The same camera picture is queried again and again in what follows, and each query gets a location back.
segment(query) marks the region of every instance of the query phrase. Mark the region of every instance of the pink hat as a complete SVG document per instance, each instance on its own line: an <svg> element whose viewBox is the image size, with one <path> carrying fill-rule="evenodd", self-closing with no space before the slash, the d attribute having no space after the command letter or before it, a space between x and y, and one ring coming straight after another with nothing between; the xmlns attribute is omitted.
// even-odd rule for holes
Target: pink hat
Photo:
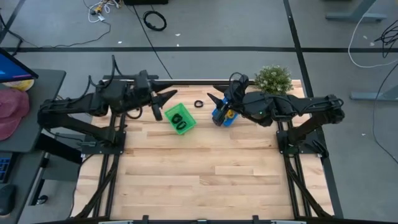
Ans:
<svg viewBox="0 0 398 224"><path fill-rule="evenodd" d="M0 90L0 141L10 137L29 112L29 97L16 89Z"/></svg>

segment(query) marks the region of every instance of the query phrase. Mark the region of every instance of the desk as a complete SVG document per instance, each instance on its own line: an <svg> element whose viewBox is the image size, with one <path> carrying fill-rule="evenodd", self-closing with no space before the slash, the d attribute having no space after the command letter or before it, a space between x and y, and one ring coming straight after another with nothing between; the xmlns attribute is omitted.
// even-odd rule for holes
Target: desk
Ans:
<svg viewBox="0 0 398 224"><path fill-rule="evenodd" d="M291 94L304 97L300 80L293 84ZM252 215L293 219L284 159L277 149L277 123L263 128L238 118L229 128L217 127L211 120L215 105L206 93L219 98L222 93L209 85L175 85L168 90L172 89L178 93L163 111L182 102L197 125L179 136L165 116L156 122L148 107L140 119L126 120L126 148L119 160L111 220L141 220L143 215L150 220L251 220ZM204 101L204 107L195 108L195 100ZM294 125L308 118L296 117ZM109 116L94 118L93 124L107 126ZM300 157L307 188L333 214L321 160L314 154ZM97 188L102 158L95 155L81 168L72 216ZM301 197L297 198L303 215Z"/></svg>
<svg viewBox="0 0 398 224"><path fill-rule="evenodd" d="M58 70L34 70L39 75L34 86L28 91L30 111L22 119L17 131L12 138L0 142L0 149L18 147L19 151L31 151L40 136L41 128L36 122L39 106L46 99L55 98L65 78L64 71ZM30 190L36 179L36 175L44 158L44 151L31 151L19 154L14 168L10 173L8 184L17 186L16 204L10 215L0 217L0 223L17 223L25 207Z"/></svg>

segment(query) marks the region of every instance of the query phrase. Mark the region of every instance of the computer mouse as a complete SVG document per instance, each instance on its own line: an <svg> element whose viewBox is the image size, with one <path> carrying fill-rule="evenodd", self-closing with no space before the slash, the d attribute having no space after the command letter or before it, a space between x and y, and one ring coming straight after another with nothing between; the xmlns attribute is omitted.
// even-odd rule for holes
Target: computer mouse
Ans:
<svg viewBox="0 0 398 224"><path fill-rule="evenodd" d="M7 184L0 189L0 215L8 215L14 209L16 190L14 184Z"/></svg>

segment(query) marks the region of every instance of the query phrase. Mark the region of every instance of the gray desk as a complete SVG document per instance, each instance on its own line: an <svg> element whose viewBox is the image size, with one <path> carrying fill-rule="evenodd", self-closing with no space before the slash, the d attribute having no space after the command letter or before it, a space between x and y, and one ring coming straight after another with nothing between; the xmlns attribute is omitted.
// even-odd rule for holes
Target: gray desk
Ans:
<svg viewBox="0 0 398 224"><path fill-rule="evenodd" d="M37 125L37 111L45 99L55 98L65 78L64 71L34 70L39 79L28 91L30 101L29 115L26 116L10 141L0 142L0 149L18 148L19 151L30 151L41 133ZM15 208L6 217L0 217L0 223L17 223L25 207L30 190L44 158L44 151L21 153L9 176L8 183L17 185Z"/></svg>

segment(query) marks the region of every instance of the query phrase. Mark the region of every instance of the table leg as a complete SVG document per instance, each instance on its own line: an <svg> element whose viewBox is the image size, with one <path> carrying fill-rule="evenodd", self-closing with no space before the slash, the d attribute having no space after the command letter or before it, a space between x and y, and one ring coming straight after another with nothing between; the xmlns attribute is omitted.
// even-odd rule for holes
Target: table leg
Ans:
<svg viewBox="0 0 398 224"><path fill-rule="evenodd" d="M386 15L367 12L374 2L376 0L363 0L353 12L329 12L325 17L333 21L359 22L364 15L362 22L381 22Z"/></svg>
<svg viewBox="0 0 398 224"><path fill-rule="evenodd" d="M375 100L377 93L371 92L351 92L350 98L352 100ZM380 93L377 97L378 101L398 101L398 85L391 89Z"/></svg>

